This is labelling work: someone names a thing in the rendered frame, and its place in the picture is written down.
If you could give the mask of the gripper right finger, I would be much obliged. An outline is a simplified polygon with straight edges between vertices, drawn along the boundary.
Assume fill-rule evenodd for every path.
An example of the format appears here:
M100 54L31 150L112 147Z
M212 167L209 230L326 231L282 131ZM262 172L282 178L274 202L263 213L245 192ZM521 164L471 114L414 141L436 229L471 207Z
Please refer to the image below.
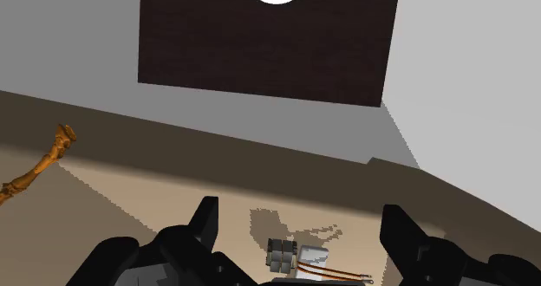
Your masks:
M513 255L487 262L457 244L431 237L398 205L384 205L380 242L401 274L398 286L541 286L541 269Z

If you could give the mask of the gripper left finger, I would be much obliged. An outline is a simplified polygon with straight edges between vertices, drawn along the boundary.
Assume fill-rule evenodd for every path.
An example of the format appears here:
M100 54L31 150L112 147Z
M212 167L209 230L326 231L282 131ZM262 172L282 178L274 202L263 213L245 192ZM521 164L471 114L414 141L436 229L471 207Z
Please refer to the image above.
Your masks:
M218 235L218 198L204 197L187 225L168 226L146 245L111 237L89 253L66 286L114 286L126 270L168 263L175 286L258 286L228 256L212 250Z

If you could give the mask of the grey and white block toy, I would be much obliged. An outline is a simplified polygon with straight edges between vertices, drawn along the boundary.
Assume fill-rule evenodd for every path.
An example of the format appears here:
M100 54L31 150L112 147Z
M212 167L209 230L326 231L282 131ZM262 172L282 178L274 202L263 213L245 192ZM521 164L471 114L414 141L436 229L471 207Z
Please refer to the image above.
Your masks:
M274 283L303 283L316 286L373 286L371 275L349 273L327 267L329 250L296 241L270 238L265 264L270 272L284 274Z

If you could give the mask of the orange bone-shaped figure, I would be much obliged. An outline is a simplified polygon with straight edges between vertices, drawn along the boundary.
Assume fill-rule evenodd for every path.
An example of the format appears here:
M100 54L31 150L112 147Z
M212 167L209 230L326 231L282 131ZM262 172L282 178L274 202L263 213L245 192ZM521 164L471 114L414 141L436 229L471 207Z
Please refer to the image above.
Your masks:
M59 124L55 130L55 140L51 148L38 163L24 175L2 184L0 187L0 206L8 199L28 189L45 169L64 156L76 140L76 134L71 126Z

